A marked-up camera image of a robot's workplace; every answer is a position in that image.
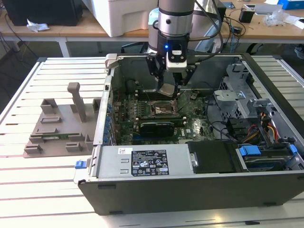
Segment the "gray peg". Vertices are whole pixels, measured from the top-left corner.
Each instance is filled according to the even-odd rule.
[[[67,86],[68,92],[73,96],[74,104],[76,105],[81,122],[86,121],[85,104],[79,94],[80,84],[78,82],[70,82]]]

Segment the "white plastic bag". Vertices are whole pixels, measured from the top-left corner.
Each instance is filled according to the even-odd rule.
[[[267,26],[285,25],[283,20],[289,16],[288,13],[284,13],[282,9],[274,11],[272,14],[267,14],[262,22]]]
[[[44,30],[49,29],[47,24],[36,24],[36,23],[31,22],[29,20],[28,20],[27,27],[28,27],[29,30],[31,30],[33,32],[44,31]]]

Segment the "wooden desk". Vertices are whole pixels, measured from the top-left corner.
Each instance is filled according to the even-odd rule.
[[[236,9],[242,8],[247,2],[232,0]],[[250,4],[263,3],[264,0],[252,0]],[[226,15],[228,16],[232,10],[228,9]],[[304,9],[287,10],[287,13],[294,16],[304,17]],[[19,41],[14,33],[9,29],[4,19],[4,11],[0,18],[0,31],[4,35],[5,40]],[[238,20],[240,11],[231,13],[231,18]],[[267,27],[261,21],[264,16],[254,15],[250,24],[244,23],[246,33],[239,42],[241,43],[304,43],[304,31],[298,27],[290,24],[285,26]],[[109,37],[104,29],[99,25],[94,16],[88,11],[84,10],[83,17],[79,24],[75,27],[67,26],[49,26],[50,30],[41,31],[38,33],[30,31],[25,26],[13,26],[9,23],[13,30],[24,41],[56,41],[59,43],[63,57],[70,57],[70,52],[67,42],[71,41],[148,41],[148,30],[136,30],[127,32],[120,37]],[[235,26],[240,26],[237,22],[232,22]],[[229,28],[226,23],[222,26],[223,38],[228,38]]]
[[[236,9],[241,9],[244,4],[247,2],[244,1],[237,1],[233,0],[233,4],[235,5]],[[252,0],[249,2],[250,4],[262,4],[264,0]],[[226,11],[226,15],[229,16],[232,10],[228,9]],[[293,16],[304,17],[304,9],[298,10],[286,10],[286,13],[289,13]],[[233,19],[238,20],[240,15],[240,10],[234,11],[231,13],[230,17]],[[262,19],[264,16],[253,15],[251,23],[243,23],[246,27],[246,33],[240,39],[240,42],[244,42],[246,39],[248,42],[251,40],[268,40],[269,42],[266,43],[301,43],[304,41],[304,31],[299,29],[298,27],[290,24],[286,24],[285,26],[270,26],[267,27],[265,24],[262,23]],[[237,22],[232,22],[232,25],[241,27]],[[223,37],[228,37],[229,28],[226,23],[224,23],[222,27],[222,35]]]

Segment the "motherboard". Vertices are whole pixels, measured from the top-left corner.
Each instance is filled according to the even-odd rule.
[[[214,140],[206,120],[209,96],[184,90],[170,98],[159,93],[114,94],[115,135],[118,145],[184,144]]]

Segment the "floor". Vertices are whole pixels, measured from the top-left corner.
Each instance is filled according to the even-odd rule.
[[[26,44],[39,57],[62,57],[60,47],[56,42],[27,42]],[[105,56],[108,53],[120,53],[121,46],[125,44],[127,43],[103,42],[102,53],[98,52],[96,42],[70,42],[68,45],[74,57],[97,57]],[[236,53],[245,52],[248,46],[249,44],[241,44]],[[37,60],[29,48],[22,45],[20,52],[0,60],[0,113]],[[126,53],[138,53],[140,48],[128,48]],[[229,52],[229,50],[228,45],[223,52]],[[266,44],[258,49],[256,55],[280,55],[298,74],[304,77],[304,60],[296,56],[292,45]]]

